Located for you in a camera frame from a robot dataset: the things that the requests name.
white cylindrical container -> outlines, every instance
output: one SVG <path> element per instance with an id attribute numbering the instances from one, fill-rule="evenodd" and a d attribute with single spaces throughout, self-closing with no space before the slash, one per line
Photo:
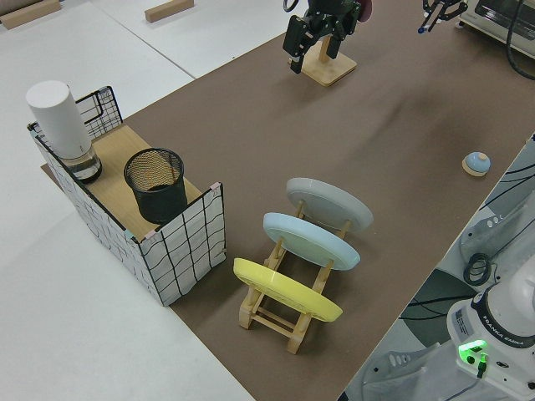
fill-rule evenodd
<path id="1" fill-rule="evenodd" d="M 95 180 L 102 164 L 69 87 L 59 81 L 43 81 L 26 93 L 26 101 L 54 153 L 83 182 Z"/>

plate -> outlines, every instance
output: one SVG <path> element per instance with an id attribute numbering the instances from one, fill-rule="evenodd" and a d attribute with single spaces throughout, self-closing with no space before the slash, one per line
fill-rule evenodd
<path id="1" fill-rule="evenodd" d="M 308 221 L 282 213 L 264 215 L 264 230 L 275 242 L 283 239 L 283 248 L 321 267 L 334 261 L 334 270 L 350 270 L 360 262 L 353 247 Z"/>
<path id="2" fill-rule="evenodd" d="M 309 219 L 329 228 L 340 230 L 347 220 L 348 231 L 362 231 L 374 221 L 368 206 L 340 188 L 311 178 L 292 178 L 286 184 L 286 194 L 295 207 L 304 201 L 303 213 Z"/>
<path id="3" fill-rule="evenodd" d="M 253 261 L 234 259 L 234 274 L 268 297 L 323 322 L 333 322 L 342 314 L 338 305 L 312 288 Z"/>

yellow plate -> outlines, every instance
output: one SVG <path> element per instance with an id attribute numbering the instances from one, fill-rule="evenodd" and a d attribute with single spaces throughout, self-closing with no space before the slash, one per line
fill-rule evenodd
<path id="1" fill-rule="evenodd" d="M 268 297 L 323 322 L 333 322 L 342 314 L 338 305 L 312 288 L 252 261 L 234 259 L 234 274 Z"/>

green light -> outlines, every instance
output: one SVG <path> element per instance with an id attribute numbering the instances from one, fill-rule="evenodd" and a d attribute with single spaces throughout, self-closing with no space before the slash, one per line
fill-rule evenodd
<path id="1" fill-rule="evenodd" d="M 484 340 L 476 340 L 466 344 L 462 344 L 459 346 L 459 356 L 461 357 L 461 360 L 463 360 L 464 362 L 468 362 L 468 357 L 472 356 L 472 353 L 478 353 L 486 346 L 487 342 Z M 487 356 L 485 354 L 482 354 L 481 361 L 485 362 L 486 359 Z"/>
<path id="2" fill-rule="evenodd" d="M 487 342 L 484 340 L 476 340 L 470 343 L 462 344 L 459 346 L 459 352 L 464 353 L 465 351 L 471 350 L 473 348 L 484 348 L 487 346 Z"/>

toaster oven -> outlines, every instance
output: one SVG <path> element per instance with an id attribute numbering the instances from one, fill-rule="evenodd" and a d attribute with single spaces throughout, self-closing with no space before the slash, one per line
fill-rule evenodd
<path id="1" fill-rule="evenodd" d="M 518 0 L 467 0 L 468 9 L 461 14 L 462 23 L 506 42 Z M 526 0 L 513 30 L 512 47 L 535 58 L 535 0 Z"/>

